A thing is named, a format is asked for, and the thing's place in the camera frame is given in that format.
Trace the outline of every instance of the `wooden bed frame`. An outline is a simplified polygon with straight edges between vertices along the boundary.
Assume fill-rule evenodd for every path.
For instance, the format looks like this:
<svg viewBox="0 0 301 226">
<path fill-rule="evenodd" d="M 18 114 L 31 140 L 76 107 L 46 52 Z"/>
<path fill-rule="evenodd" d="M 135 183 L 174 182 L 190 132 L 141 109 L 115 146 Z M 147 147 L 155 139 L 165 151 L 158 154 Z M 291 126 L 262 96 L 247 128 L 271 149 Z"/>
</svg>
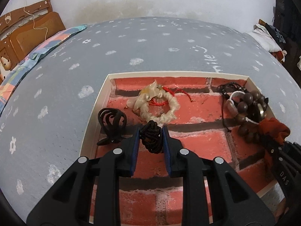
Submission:
<svg viewBox="0 0 301 226">
<path fill-rule="evenodd" d="M 50 0 L 43 0 L 1 16 L 0 61 L 6 71 L 16 67 L 28 53 L 45 40 L 47 30 L 34 30 L 33 17 L 35 28 L 48 28 L 46 39 L 66 29 L 59 14 L 53 12 Z"/>
</svg>

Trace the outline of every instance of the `clothing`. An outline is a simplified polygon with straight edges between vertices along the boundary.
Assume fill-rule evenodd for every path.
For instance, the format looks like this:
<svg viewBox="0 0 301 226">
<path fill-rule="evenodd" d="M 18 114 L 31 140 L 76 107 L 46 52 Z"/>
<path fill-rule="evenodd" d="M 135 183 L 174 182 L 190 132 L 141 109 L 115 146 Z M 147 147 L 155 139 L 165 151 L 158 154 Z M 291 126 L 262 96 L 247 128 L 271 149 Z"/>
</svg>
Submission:
<svg viewBox="0 0 301 226">
<path fill-rule="evenodd" d="M 299 60 L 299 62 L 297 63 L 297 67 L 301 70 L 301 56 L 300 56 L 299 58 L 300 58 L 300 60 Z"/>
<path fill-rule="evenodd" d="M 27 73 L 53 49 L 86 28 L 87 25 L 80 25 L 56 33 L 38 45 L 19 64 L 17 64 L 0 85 L 0 114 L 6 106 L 10 96 Z"/>
<path fill-rule="evenodd" d="M 258 131 L 260 134 L 270 135 L 280 145 L 283 145 L 284 139 L 290 135 L 290 129 L 276 118 L 263 119 L 258 124 Z M 264 159 L 268 167 L 272 167 L 273 159 L 267 150 Z"/>
<path fill-rule="evenodd" d="M 272 25 L 265 24 L 265 28 L 268 30 L 272 38 L 279 45 L 280 43 L 286 43 L 280 31 Z"/>
<path fill-rule="evenodd" d="M 284 0 L 283 33 L 301 45 L 301 14 L 292 0 Z"/>
<path fill-rule="evenodd" d="M 281 51 L 273 52 L 271 54 L 279 61 L 279 63 L 281 63 L 281 64 L 283 63 L 284 55 Z"/>
<path fill-rule="evenodd" d="M 257 28 L 248 34 L 252 36 L 265 50 L 268 52 L 282 51 L 281 47 L 275 42 L 267 29 L 260 24 L 256 24 Z"/>
</svg>

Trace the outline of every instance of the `silver screw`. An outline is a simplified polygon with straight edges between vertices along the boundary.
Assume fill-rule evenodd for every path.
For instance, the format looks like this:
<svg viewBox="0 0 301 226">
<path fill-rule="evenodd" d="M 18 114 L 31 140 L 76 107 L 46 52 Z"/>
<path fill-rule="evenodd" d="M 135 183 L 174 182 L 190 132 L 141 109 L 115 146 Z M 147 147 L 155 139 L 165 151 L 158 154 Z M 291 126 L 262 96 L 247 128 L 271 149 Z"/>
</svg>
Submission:
<svg viewBox="0 0 301 226">
<path fill-rule="evenodd" d="M 188 155 L 189 154 L 189 150 L 188 149 L 180 149 L 180 154 L 181 155 Z"/>
<path fill-rule="evenodd" d="M 82 163 L 85 163 L 87 160 L 88 160 L 87 157 L 81 156 L 81 157 L 78 158 L 77 161 L 82 164 Z"/>
<path fill-rule="evenodd" d="M 216 157 L 216 158 L 214 159 L 214 161 L 215 161 L 217 164 L 222 164 L 222 163 L 224 163 L 224 159 L 223 159 L 222 157 Z"/>
<path fill-rule="evenodd" d="M 113 150 L 113 153 L 114 153 L 115 155 L 119 155 L 119 154 L 122 153 L 122 149 L 121 149 L 121 148 L 116 148 L 116 149 Z"/>
</svg>

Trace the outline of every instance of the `pillow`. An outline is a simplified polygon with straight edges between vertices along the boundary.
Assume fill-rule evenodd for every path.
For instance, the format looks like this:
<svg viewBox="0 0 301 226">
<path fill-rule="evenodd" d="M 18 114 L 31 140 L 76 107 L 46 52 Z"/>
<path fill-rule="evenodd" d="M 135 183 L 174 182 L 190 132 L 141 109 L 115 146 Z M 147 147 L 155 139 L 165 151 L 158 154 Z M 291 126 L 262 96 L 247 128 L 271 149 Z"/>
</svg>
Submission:
<svg viewBox="0 0 301 226">
<path fill-rule="evenodd" d="M 270 36 L 264 26 L 260 24 L 257 24 L 256 26 L 257 28 L 254 31 L 248 33 L 250 36 L 252 36 L 265 50 L 270 53 L 282 51 L 281 47 Z"/>
</svg>

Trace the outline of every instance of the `white wall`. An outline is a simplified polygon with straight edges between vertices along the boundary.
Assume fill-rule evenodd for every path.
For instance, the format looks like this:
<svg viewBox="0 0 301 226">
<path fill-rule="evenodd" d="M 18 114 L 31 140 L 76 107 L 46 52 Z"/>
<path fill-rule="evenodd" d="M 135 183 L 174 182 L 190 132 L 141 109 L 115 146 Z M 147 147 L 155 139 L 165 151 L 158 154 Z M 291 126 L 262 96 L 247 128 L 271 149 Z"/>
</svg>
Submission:
<svg viewBox="0 0 301 226">
<path fill-rule="evenodd" d="M 27 0 L 28 5 L 40 0 Z M 253 30 L 258 19 L 272 23 L 275 0 L 51 0 L 65 26 L 138 16 L 170 16 Z M 4 13 L 25 5 L 10 0 Z"/>
</svg>

